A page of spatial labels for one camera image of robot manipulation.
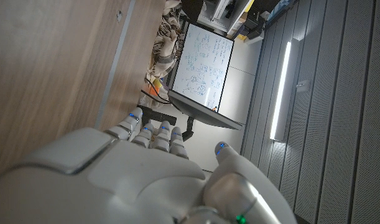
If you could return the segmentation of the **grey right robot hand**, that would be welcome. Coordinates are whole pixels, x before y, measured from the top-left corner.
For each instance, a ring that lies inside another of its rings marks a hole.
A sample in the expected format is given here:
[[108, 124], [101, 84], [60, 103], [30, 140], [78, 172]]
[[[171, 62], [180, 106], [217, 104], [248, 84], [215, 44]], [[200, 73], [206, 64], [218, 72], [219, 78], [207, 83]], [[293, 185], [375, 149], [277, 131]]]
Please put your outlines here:
[[0, 176], [0, 223], [295, 223], [275, 185], [226, 142], [210, 175], [183, 133], [140, 126], [134, 109], [105, 131], [82, 128]]

